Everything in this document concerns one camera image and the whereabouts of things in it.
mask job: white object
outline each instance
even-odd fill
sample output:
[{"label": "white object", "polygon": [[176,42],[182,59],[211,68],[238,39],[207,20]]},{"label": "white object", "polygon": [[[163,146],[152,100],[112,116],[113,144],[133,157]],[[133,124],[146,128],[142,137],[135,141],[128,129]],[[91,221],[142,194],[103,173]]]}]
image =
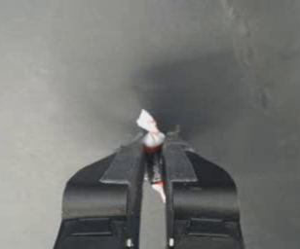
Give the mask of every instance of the white object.
[{"label": "white object", "polygon": [[166,203],[166,193],[164,193],[163,183],[152,184],[151,187],[152,187],[154,191],[159,194],[163,203]]},{"label": "white object", "polygon": [[170,238],[170,240],[168,240],[168,245],[170,245],[170,247],[175,246],[175,240],[172,238]]},{"label": "white object", "polygon": [[159,131],[156,122],[146,110],[140,111],[139,118],[135,122],[140,128],[148,131],[143,137],[144,146],[150,148],[160,146],[164,142],[166,135]]},{"label": "white object", "polygon": [[124,242],[125,247],[132,247],[132,241],[131,238],[128,238]]}]

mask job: small object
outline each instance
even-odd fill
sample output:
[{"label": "small object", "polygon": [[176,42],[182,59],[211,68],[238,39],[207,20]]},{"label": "small object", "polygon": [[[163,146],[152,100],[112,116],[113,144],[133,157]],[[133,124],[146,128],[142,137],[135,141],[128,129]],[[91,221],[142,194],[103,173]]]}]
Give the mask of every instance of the small object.
[{"label": "small object", "polygon": [[147,134],[143,137],[146,150],[148,152],[156,151],[163,145],[166,135],[159,131],[156,122],[146,110],[140,111],[139,118],[135,122],[137,126],[147,131]]},{"label": "small object", "polygon": [[150,161],[147,166],[147,175],[150,176],[148,179],[151,187],[159,194],[162,201],[166,202],[163,162],[160,157],[166,135],[159,131],[156,122],[146,110],[140,111],[139,118],[135,122],[137,126],[147,131],[147,134],[143,137],[143,146],[147,154],[146,157]]},{"label": "small object", "polygon": [[170,237],[170,240],[168,240],[168,245],[170,245],[170,247],[175,246],[175,240],[171,237]]},{"label": "small object", "polygon": [[132,247],[132,241],[129,238],[125,240],[124,245],[125,245],[125,247]]}]

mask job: black plastic part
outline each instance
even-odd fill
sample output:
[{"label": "black plastic part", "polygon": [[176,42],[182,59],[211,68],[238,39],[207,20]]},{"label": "black plastic part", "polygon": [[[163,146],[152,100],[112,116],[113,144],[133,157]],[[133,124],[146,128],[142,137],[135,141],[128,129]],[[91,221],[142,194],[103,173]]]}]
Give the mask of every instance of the black plastic part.
[{"label": "black plastic part", "polygon": [[142,145],[133,143],[83,168],[67,183],[53,249],[137,248]]},{"label": "black plastic part", "polygon": [[175,249],[242,249],[236,191],[230,176],[178,140],[166,142],[163,159],[167,244]]}]

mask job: gray surface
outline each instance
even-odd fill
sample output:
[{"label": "gray surface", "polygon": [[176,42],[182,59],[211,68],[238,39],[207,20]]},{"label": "gray surface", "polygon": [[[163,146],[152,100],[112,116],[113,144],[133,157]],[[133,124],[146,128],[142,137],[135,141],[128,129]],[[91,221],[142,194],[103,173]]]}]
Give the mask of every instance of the gray surface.
[{"label": "gray surface", "polygon": [[0,248],[51,248],[140,107],[231,173],[246,247],[300,248],[300,0],[0,0]]}]

